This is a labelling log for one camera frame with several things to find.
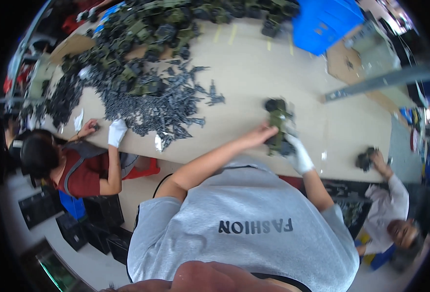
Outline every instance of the blue bin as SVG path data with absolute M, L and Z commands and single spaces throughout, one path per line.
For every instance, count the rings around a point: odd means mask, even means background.
M 355 0 L 298 0 L 300 15 L 292 20 L 294 45 L 321 55 L 364 21 Z
M 62 191 L 59 191 L 59 198 L 67 212 L 71 213 L 76 220 L 79 220 L 86 215 L 84 200 L 82 198 L 76 199 Z

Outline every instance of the white shirt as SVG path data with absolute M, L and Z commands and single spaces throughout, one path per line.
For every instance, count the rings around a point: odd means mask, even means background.
M 408 191 L 394 174 L 388 181 L 390 193 L 376 185 L 370 185 L 365 196 L 373 200 L 369 214 L 364 222 L 364 229 L 371 237 L 366 244 L 365 255 L 386 251 L 393 241 L 387 233 L 387 225 L 392 220 L 406 220 L 410 204 Z

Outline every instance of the gray t-shirt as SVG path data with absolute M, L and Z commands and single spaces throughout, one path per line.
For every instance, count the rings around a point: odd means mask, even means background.
M 140 204 L 128 255 L 131 279 L 171 281 L 191 260 L 287 277 L 313 292 L 346 291 L 359 266 L 337 205 L 320 213 L 245 156 L 189 190 L 183 203 L 163 197 Z

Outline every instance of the beige table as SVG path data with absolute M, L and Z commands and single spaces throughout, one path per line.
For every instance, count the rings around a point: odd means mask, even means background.
M 195 116 L 206 117 L 205 127 L 190 126 L 189 133 L 194 137 L 171 143 L 163 153 L 155 148 L 155 132 L 140 137 L 130 130 L 120 150 L 184 164 L 253 129 L 268 116 L 263 108 L 265 99 L 283 96 L 294 104 L 297 130 L 321 177 L 381 181 L 376 172 L 363 173 L 356 168 L 354 160 L 368 146 L 379 147 L 387 159 L 390 114 L 364 95 L 323 104 L 325 93 L 345 85 L 327 73 L 325 57 L 294 47 L 291 27 L 285 27 L 272 40 L 260 34 L 260 29 L 261 21 L 253 19 L 236 19 L 229 25 L 202 22 L 203 34 L 191 41 L 192 65 L 211 69 L 198 73 L 196 79 L 206 89 L 214 79 L 217 93 L 226 97 L 226 104 L 208 107 L 200 102 Z M 51 83 L 61 76 L 58 68 Z M 92 88 L 84 89 L 79 106 L 60 135 L 74 135 L 73 117 L 82 108 L 84 123 L 98 118 L 102 126 L 89 141 L 106 147 L 110 121 L 103 120 L 104 107 Z M 53 129 L 48 123 L 45 127 Z M 277 174 L 298 176 L 282 157 L 268 157 L 265 146 L 248 154 Z

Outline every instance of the person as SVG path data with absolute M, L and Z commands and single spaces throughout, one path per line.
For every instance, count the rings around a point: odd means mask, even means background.
M 371 160 L 388 182 L 389 191 L 372 184 L 365 193 L 373 201 L 363 225 L 370 241 L 356 248 L 359 255 L 383 253 L 394 243 L 401 248 L 419 248 L 423 239 L 413 219 L 407 219 L 410 201 L 405 186 L 379 150 L 371 155 Z
M 238 156 L 277 132 L 263 123 L 182 166 L 142 202 L 127 260 L 135 283 L 118 291 L 346 291 L 358 253 L 300 140 L 285 134 L 308 198 Z
M 53 136 L 32 131 L 20 150 L 22 166 L 34 178 L 48 179 L 56 189 L 76 198 L 119 193 L 122 178 L 134 167 L 137 159 L 136 155 L 127 155 L 127 164 L 121 164 L 118 147 L 127 130 L 124 120 L 115 120 L 110 125 L 107 152 L 101 149 L 98 155 L 83 159 L 78 149 L 71 148 L 94 133 L 96 124 L 97 120 L 89 120 L 64 146 L 57 145 Z M 81 159 L 82 164 L 75 168 Z

